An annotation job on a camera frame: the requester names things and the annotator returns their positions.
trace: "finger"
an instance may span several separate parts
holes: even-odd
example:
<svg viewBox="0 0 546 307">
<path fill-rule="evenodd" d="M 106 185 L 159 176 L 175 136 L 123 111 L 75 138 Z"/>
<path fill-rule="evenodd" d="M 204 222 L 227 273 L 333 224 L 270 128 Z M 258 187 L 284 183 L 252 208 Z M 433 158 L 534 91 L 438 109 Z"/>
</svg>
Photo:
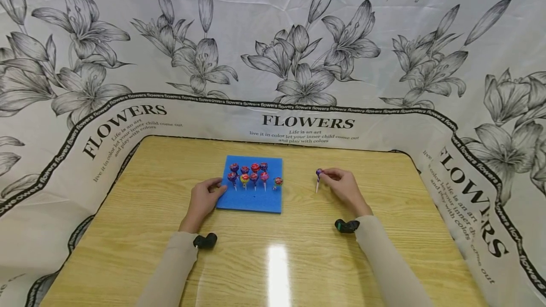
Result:
<svg viewBox="0 0 546 307">
<path fill-rule="evenodd" d="M 341 168 L 327 168 L 326 170 L 322 170 L 327 175 L 337 175 L 338 177 L 342 178 L 345 174 L 347 174 L 347 171 L 342 170 Z"/>
<path fill-rule="evenodd" d="M 219 199 L 224 193 L 226 193 L 228 189 L 227 185 L 222 185 L 216 191 L 214 192 L 214 195 L 216 196 L 216 199 Z"/>
<path fill-rule="evenodd" d="M 218 189 L 220 186 L 222 186 L 222 182 L 219 182 L 216 185 L 212 185 L 209 187 L 209 193 L 213 193 L 216 189 Z"/>
<path fill-rule="evenodd" d="M 222 182 L 222 178 L 210 178 L 205 181 L 200 182 L 199 184 L 204 185 L 206 188 L 211 186 L 216 186 L 219 182 Z"/>
<path fill-rule="evenodd" d="M 330 186 L 331 188 L 337 185 L 337 181 L 328 177 L 326 174 L 321 173 L 319 177 L 321 181 L 325 182 L 326 185 Z"/>
</svg>

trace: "white fabric backdrop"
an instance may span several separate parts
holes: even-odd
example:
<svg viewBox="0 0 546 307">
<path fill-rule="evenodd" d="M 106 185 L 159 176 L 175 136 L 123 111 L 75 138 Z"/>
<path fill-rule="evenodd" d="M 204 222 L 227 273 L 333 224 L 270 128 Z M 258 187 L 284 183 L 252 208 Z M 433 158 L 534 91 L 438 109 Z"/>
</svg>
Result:
<svg viewBox="0 0 546 307">
<path fill-rule="evenodd" d="M 546 304 L 543 0 L 0 4 L 0 306 L 147 135 L 406 152 L 489 304 Z"/>
</svg>

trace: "wood grain surface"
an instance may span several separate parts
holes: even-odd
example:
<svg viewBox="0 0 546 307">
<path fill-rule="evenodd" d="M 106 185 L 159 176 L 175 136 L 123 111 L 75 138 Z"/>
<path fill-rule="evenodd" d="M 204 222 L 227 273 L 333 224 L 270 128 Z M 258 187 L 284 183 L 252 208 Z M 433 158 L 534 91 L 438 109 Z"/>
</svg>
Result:
<svg viewBox="0 0 546 307">
<path fill-rule="evenodd" d="M 42 307 L 133 306 L 183 218 L 190 190 L 222 174 L 226 156 L 283 158 L 282 214 L 216 210 L 181 306 L 383 306 L 351 216 L 318 167 L 351 170 L 436 306 L 486 306 L 409 157 L 290 145 L 145 139 L 58 275 Z"/>
</svg>

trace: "right hand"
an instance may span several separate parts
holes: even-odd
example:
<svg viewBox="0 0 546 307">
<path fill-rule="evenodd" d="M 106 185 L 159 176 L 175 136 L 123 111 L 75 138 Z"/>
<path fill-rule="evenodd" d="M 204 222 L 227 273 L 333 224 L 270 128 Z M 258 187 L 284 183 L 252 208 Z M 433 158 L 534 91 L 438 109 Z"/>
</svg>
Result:
<svg viewBox="0 0 546 307">
<path fill-rule="evenodd" d="M 330 186 L 355 217 L 373 215 L 351 172 L 339 168 L 327 168 L 320 174 L 320 179 Z"/>
</svg>

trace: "purple lollipop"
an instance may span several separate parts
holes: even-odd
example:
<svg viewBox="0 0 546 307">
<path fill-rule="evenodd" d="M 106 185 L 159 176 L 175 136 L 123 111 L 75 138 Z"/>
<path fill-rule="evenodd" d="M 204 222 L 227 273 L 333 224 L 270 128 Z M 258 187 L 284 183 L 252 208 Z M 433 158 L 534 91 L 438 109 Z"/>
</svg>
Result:
<svg viewBox="0 0 546 307">
<path fill-rule="evenodd" d="M 317 193 L 319 191 L 319 182 L 320 182 L 320 174 L 321 173 L 324 173 L 324 171 L 322 170 L 322 168 L 319 168 L 316 171 L 316 174 L 317 174 L 317 188 L 315 189 L 315 193 Z"/>
<path fill-rule="evenodd" d="M 232 172 L 235 172 L 237 174 L 237 171 L 238 171 L 238 163 L 233 163 L 231 165 L 229 165 L 229 169 L 232 171 Z"/>
<path fill-rule="evenodd" d="M 236 189 L 236 191 L 237 191 L 237 184 L 236 184 L 237 177 L 238 175 L 236 172 L 230 172 L 227 174 L 227 180 L 233 183 L 233 188 Z"/>
</svg>

